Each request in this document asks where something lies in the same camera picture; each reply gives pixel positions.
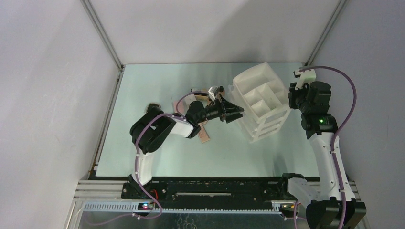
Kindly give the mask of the white plastic drawer organizer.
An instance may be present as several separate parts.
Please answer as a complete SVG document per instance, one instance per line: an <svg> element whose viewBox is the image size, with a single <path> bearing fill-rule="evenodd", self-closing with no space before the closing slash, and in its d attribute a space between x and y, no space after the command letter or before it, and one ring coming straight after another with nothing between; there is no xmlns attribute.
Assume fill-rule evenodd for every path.
<svg viewBox="0 0 405 229"><path fill-rule="evenodd" d="M280 131L291 111L287 94L268 63L253 66L233 79L230 100L244 109L236 122L249 143Z"/></svg>

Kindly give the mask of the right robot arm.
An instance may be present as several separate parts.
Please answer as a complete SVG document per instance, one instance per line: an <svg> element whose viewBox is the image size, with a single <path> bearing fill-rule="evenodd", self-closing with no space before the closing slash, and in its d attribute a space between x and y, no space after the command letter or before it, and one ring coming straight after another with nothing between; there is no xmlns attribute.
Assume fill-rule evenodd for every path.
<svg viewBox="0 0 405 229"><path fill-rule="evenodd" d="M290 84L289 106L301 111L301 126L316 158L320 190L304 178L292 177L279 184L277 191L283 199L297 199L306 210L311 229L353 229L366 215L366 206L356 200L345 176L336 136L338 125L328 112L330 97L327 83Z"/></svg>

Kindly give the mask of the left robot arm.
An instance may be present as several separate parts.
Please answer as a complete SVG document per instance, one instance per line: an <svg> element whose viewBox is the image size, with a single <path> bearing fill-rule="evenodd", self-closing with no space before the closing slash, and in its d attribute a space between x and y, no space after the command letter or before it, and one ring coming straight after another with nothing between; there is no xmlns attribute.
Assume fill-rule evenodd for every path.
<svg viewBox="0 0 405 229"><path fill-rule="evenodd" d="M200 124L213 119L230 123L243 117L244 108L227 101L221 95L204 105L192 101L182 116L165 113L159 107L152 107L130 128L129 134L136 149L133 179L136 183L132 192L138 198L147 198L151 192L148 182L152 179L153 152L157 151L170 135L191 139L201 131Z"/></svg>

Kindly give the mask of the tan rectangular makeup palette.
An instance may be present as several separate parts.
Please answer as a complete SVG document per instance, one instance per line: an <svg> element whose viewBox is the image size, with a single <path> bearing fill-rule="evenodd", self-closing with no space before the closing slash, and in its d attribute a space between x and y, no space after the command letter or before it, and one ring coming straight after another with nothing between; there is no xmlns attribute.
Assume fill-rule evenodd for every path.
<svg viewBox="0 0 405 229"><path fill-rule="evenodd" d="M200 140L200 142L203 144L205 142L208 142L210 140L209 135L207 134L205 128L203 125L200 125L200 131L198 132L198 138Z"/></svg>

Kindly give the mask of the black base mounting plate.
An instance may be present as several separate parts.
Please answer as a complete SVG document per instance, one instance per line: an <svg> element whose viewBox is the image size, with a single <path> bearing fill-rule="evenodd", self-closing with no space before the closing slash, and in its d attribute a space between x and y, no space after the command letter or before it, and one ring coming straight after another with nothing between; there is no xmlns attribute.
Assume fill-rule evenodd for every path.
<svg viewBox="0 0 405 229"><path fill-rule="evenodd" d="M129 176L121 198L155 198L166 210L274 210L277 201L297 200L283 177L154 177L140 187Z"/></svg>

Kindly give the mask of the aluminium frame rail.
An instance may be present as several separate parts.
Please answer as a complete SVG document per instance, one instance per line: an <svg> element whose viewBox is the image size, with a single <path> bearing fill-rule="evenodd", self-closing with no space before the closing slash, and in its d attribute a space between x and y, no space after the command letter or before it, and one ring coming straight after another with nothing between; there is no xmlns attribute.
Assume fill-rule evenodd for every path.
<svg viewBox="0 0 405 229"><path fill-rule="evenodd" d="M105 46L107 52L109 53L110 57L112 58L115 66L117 67L117 69L119 71L122 71L124 69L124 64L120 60L120 58L117 54L117 51L114 48L114 45L113 45L111 39L109 38L109 35L108 35L107 31L105 30L103 23L100 20L100 17L98 15L97 11L95 10L92 2L90 0L80 0L80 2L82 3L86 13L88 14L88 17L89 17L91 23L93 24L96 32L98 33L102 43Z"/></svg>

